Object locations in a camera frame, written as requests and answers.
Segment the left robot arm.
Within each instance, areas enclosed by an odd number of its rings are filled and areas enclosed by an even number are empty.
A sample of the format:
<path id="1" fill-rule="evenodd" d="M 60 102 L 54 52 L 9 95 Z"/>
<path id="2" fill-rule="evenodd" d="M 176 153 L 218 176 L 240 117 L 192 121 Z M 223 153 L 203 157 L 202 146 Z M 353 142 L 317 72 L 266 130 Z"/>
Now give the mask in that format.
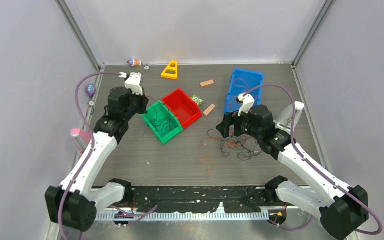
<path id="1" fill-rule="evenodd" d="M 148 103 L 141 86 L 110 90 L 105 113 L 96 122 L 84 154 L 58 187 L 50 186 L 45 192 L 48 215 L 53 223 L 86 232 L 99 212 L 116 203 L 128 207 L 133 202 L 132 184 L 126 180 L 114 178 L 97 191 L 92 191 L 92 186 L 128 131 L 129 121 L 136 114 L 147 113 Z"/>

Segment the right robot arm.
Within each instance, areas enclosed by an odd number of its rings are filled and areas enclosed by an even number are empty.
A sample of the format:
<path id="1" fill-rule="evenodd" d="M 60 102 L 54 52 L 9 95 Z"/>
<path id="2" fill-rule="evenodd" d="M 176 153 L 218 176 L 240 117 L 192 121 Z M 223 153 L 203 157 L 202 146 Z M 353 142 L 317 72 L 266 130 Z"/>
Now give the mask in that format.
<path id="1" fill-rule="evenodd" d="M 265 184 L 265 198 L 271 205 L 292 204 L 319 220 L 335 239 L 344 240 L 369 219 L 368 193 L 339 180 L 314 159 L 291 136 L 276 125 L 265 105 L 253 106 L 248 113 L 227 112 L 216 130 L 227 138 L 248 135 L 262 151 L 295 172 L 311 189 L 304 189 L 286 177 L 277 176 Z"/>

